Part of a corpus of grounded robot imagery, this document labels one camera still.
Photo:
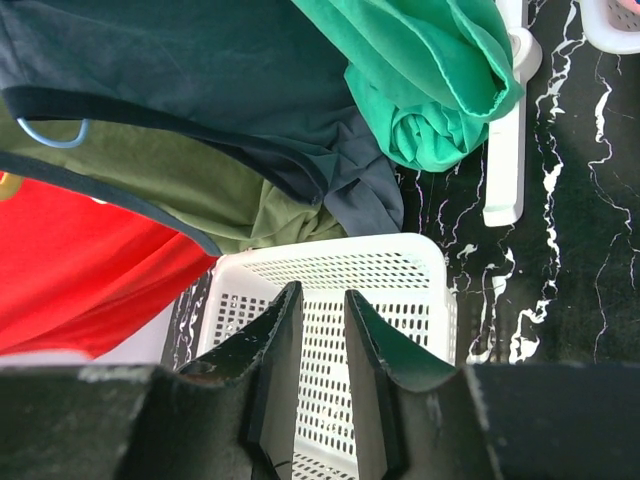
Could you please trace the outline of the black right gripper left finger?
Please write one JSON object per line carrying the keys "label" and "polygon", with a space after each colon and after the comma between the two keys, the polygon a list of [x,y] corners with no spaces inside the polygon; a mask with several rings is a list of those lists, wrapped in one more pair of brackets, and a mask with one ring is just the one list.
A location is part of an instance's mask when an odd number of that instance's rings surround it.
{"label": "black right gripper left finger", "polygon": [[301,283],[288,283],[256,319],[181,368],[210,396],[196,409],[202,478],[291,478],[302,302]]}

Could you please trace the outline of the red tank top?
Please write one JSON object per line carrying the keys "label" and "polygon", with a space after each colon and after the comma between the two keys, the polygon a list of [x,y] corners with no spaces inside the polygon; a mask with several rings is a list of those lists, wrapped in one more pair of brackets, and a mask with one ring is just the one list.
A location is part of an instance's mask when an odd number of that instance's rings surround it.
{"label": "red tank top", "polygon": [[216,262],[146,217],[25,179],[1,202],[1,353],[97,358]]}

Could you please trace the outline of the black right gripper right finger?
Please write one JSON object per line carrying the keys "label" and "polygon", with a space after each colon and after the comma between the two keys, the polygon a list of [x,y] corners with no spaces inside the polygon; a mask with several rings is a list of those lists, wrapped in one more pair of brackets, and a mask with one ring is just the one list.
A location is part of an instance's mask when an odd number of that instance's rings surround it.
{"label": "black right gripper right finger", "polygon": [[344,321],[360,478],[462,478],[459,372],[356,290],[345,295]]}

